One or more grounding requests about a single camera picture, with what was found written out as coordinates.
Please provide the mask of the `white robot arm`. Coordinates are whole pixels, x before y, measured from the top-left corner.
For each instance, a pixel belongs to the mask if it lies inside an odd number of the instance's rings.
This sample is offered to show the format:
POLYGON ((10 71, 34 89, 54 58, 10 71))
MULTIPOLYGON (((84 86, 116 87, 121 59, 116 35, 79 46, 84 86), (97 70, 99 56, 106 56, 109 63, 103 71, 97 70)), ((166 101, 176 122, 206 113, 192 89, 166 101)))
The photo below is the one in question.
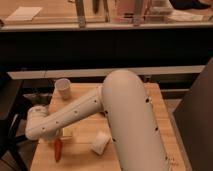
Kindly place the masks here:
POLYGON ((139 76, 115 70, 103 83, 53 114, 43 106, 28 110, 25 135, 30 140, 104 112, 122 171, 170 171, 160 128, 139 76))

